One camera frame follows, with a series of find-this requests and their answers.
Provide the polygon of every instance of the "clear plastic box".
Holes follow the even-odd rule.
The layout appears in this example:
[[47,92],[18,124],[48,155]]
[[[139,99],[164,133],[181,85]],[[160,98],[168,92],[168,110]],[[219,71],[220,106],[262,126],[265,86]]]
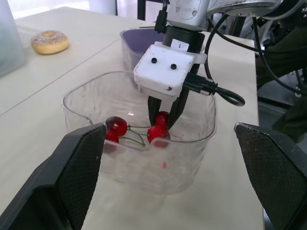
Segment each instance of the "clear plastic box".
[[120,33],[124,68],[133,71],[143,54],[155,42],[162,42],[164,34],[154,28],[130,29]]
[[0,1],[0,76],[20,67],[25,61],[17,27],[6,0]]
[[[132,72],[106,73],[63,98],[67,131],[105,122],[111,116],[132,126],[150,126],[147,99],[138,92]],[[215,134],[216,120],[215,97],[190,92],[182,115],[169,130],[171,140],[156,138],[151,144],[145,140],[145,147],[127,139],[119,143],[106,140],[101,171],[150,192],[179,193],[192,184],[207,143]],[[156,146],[157,141],[164,148]]]

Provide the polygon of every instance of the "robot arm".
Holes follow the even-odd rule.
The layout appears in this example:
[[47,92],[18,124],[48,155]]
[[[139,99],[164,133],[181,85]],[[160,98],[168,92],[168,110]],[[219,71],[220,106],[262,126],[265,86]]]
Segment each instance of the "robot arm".
[[[149,119],[154,125],[155,116],[163,103],[169,104],[168,128],[183,112],[189,90],[193,89],[187,79],[197,76],[200,64],[206,62],[202,53],[206,18],[215,13],[235,16],[264,17],[280,20],[297,11],[305,11],[306,0],[170,0],[169,13],[159,12],[156,31],[164,33],[162,43],[156,42],[145,52],[134,69],[134,80],[140,92],[147,94]],[[205,88],[214,89],[205,78],[197,82],[206,87],[194,90],[209,95]]]

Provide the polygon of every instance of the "donut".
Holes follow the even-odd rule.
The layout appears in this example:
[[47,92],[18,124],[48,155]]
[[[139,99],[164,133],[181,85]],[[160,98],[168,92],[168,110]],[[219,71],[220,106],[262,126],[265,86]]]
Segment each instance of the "donut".
[[31,39],[31,46],[39,54],[55,54],[69,47],[68,37],[60,31],[44,31]]

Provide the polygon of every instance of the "red cherry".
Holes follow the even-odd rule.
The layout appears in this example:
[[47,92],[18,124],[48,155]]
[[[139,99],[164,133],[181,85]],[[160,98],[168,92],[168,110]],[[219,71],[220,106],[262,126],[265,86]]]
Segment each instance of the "red cherry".
[[118,116],[109,117],[106,120],[108,131],[112,131],[116,136],[122,137],[127,132],[127,122]]
[[155,117],[155,125],[160,126],[163,129],[167,129],[168,114],[169,113],[165,111],[158,112],[157,116]]
[[112,131],[107,131],[106,139],[119,143],[118,136],[115,133],[113,133]]
[[[112,131],[108,131],[106,133],[106,140],[111,140],[111,141],[119,143],[119,138]],[[112,145],[110,143],[105,143],[104,144],[104,152],[105,153],[112,153],[115,150],[116,150],[116,146],[115,145]]]
[[[169,135],[169,132],[166,129],[163,129],[160,126],[154,126],[148,129],[147,131],[147,139],[149,143],[153,141],[155,138],[166,138],[166,139],[171,139],[171,136]],[[166,142],[163,141],[156,141],[154,143],[157,147],[164,148],[167,146]]]

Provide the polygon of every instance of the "cherry stem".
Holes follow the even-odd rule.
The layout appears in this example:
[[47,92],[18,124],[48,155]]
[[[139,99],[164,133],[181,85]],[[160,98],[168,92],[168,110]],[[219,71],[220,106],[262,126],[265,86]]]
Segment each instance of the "cherry stem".
[[139,138],[142,140],[142,143],[143,143],[143,144],[145,144],[145,143],[144,143],[144,140],[143,140],[143,138],[141,137],[141,134],[140,134],[140,133],[137,133],[137,132],[135,132],[135,131],[131,130],[131,128],[130,128],[130,127],[128,128],[128,130],[129,130],[130,132],[132,132],[132,133],[134,133],[134,134],[138,135],[138,136],[139,136]]
[[128,125],[128,128],[151,128],[152,126],[131,126]]
[[140,145],[142,145],[142,146],[145,146],[145,143],[140,143],[139,141],[134,140],[134,139],[131,139],[131,138],[127,138],[127,137],[119,137],[119,138],[121,138],[121,139],[128,139],[128,140],[132,140],[132,141],[134,141],[134,142],[136,142],[136,143],[138,143],[138,144],[140,144]]

